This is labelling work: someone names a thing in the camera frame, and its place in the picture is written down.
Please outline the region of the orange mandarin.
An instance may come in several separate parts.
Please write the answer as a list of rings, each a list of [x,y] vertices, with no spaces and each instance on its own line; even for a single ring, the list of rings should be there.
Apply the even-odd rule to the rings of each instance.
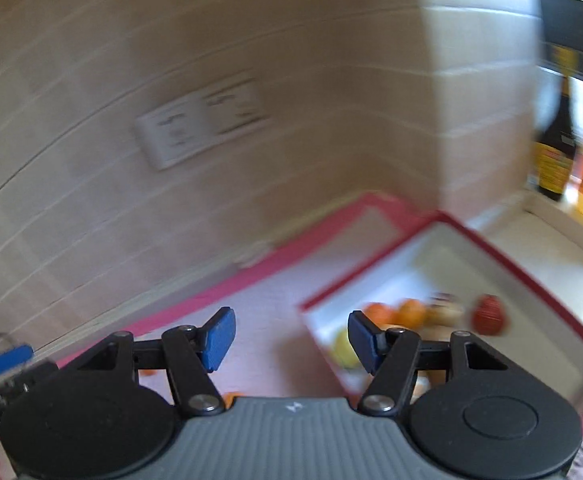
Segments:
[[[395,315],[397,314],[397,311],[388,306],[388,304],[372,302],[372,304],[368,304],[363,308],[363,313],[376,326],[383,330],[386,330],[388,326],[395,325]]]

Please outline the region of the brown potato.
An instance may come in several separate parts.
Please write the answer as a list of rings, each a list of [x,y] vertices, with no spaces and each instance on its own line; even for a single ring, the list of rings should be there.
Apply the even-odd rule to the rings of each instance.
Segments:
[[[426,312],[426,324],[454,327],[465,314],[465,308],[455,295],[441,292],[430,298]]]

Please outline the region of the orange fruit on mat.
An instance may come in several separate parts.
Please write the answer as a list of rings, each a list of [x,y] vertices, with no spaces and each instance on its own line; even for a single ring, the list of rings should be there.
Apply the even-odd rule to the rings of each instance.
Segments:
[[[395,311],[395,324],[408,330],[420,330],[426,323],[428,307],[416,299],[406,299]]]

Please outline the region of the green yellow pear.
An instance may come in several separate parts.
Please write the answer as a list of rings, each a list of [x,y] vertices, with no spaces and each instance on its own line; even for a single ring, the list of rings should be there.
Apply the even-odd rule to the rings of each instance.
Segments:
[[[349,341],[346,327],[339,330],[331,344],[331,357],[334,362],[345,370],[354,370],[361,366],[360,360]]]

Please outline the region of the white pink-edged quilted mat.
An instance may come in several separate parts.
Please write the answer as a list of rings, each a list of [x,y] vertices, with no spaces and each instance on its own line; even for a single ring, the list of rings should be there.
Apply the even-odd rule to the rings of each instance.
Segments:
[[[58,362],[68,363],[114,330],[152,339],[173,326],[202,325],[228,306],[235,311],[237,332],[220,370],[212,375],[221,392],[341,396],[342,386],[305,328],[300,308],[418,226],[423,217],[400,198],[364,194],[207,289],[197,288],[192,296],[177,292],[157,306],[96,327]]]

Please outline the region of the red white cardboard box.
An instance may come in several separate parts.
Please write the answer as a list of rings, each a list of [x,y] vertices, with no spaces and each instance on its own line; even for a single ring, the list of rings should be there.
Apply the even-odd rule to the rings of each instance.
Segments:
[[[371,302],[396,306],[450,292],[465,308],[482,295],[503,301],[497,351],[583,413],[583,324],[523,268],[448,214],[435,214],[300,308],[315,343],[328,350],[349,314]]]

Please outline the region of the dark soy sauce bottle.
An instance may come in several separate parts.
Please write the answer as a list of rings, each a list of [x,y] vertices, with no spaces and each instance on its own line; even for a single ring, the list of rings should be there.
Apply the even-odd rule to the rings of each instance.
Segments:
[[[578,57],[566,47],[554,48],[555,61],[561,74],[561,94],[553,119],[541,133],[535,149],[538,191],[559,202],[571,176],[577,154],[577,138],[571,117],[570,78],[577,68]]]

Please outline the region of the white wall socket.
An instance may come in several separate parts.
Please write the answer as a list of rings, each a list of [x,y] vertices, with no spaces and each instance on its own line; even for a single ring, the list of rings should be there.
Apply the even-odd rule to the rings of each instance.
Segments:
[[[150,166],[165,170],[268,121],[256,79],[243,72],[139,116],[135,128]]]

